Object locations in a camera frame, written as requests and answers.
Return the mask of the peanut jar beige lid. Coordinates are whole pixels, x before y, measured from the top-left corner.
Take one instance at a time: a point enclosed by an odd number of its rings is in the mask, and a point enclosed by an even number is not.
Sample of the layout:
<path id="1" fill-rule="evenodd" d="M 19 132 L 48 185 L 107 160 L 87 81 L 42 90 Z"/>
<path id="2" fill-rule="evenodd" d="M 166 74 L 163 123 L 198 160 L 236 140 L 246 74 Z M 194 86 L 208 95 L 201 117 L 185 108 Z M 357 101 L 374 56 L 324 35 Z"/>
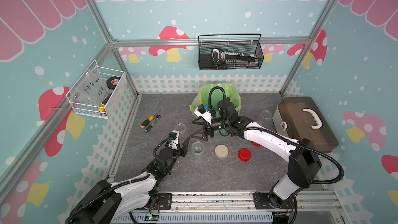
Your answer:
<path id="1" fill-rule="evenodd" d="M 195 158 L 200 158 L 204 155 L 205 153 L 205 146 L 202 142 L 197 141 L 194 142 L 191 146 L 191 154 Z"/>

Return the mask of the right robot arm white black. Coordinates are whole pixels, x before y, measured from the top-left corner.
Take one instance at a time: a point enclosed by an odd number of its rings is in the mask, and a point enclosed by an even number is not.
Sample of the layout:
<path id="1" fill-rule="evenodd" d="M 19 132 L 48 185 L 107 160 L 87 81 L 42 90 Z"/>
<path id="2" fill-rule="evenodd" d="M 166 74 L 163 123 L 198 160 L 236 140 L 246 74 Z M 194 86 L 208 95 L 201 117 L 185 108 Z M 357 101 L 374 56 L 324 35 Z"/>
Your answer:
<path id="1" fill-rule="evenodd" d="M 213 87 L 208 95 L 208 104 L 199 104 L 194 108 L 194 114 L 197 119 L 203 119 L 203 139 L 213 137 L 215 130 L 225 130 L 230 136 L 238 136 L 257 143 L 288 162 L 287 174 L 271 188 L 266 196 L 267 204 L 274 209 L 281 209 L 288 199 L 294 198 L 312 184 L 334 184 L 344 177 L 341 164 L 330 155 L 317 151 L 310 140 L 298 141 L 282 136 L 248 117 L 240 116 L 222 87 Z M 322 167 L 321 157 L 337 167 L 339 173 L 335 178 L 315 179 Z"/>

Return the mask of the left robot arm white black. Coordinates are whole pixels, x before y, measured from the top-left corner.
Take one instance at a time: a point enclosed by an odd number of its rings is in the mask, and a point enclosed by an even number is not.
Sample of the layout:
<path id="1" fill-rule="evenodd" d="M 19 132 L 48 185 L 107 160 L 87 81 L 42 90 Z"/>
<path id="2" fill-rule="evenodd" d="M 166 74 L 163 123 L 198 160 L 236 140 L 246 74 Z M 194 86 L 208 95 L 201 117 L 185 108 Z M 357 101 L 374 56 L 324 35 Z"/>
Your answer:
<path id="1" fill-rule="evenodd" d="M 182 144 L 171 132 L 153 151 L 154 159 L 141 174 L 119 183 L 101 180 L 75 206 L 66 224 L 110 224 L 116 218 L 136 210 L 159 205 L 157 187 L 171 174 L 179 157 L 188 153 L 190 138 Z"/>

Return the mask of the peanut jar red lid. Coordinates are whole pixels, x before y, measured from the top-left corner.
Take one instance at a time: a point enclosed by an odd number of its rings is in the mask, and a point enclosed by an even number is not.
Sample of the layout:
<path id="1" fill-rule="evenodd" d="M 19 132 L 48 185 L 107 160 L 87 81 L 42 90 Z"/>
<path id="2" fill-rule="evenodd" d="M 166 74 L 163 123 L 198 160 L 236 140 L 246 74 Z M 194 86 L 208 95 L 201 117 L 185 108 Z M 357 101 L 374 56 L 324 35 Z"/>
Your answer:
<path id="1" fill-rule="evenodd" d="M 259 115 L 259 124 L 266 126 L 272 120 L 272 113 L 268 110 L 263 110 Z"/>
<path id="2" fill-rule="evenodd" d="M 174 131 L 177 131 L 180 136 L 187 132 L 187 127 L 184 123 L 178 123 L 174 126 Z"/>

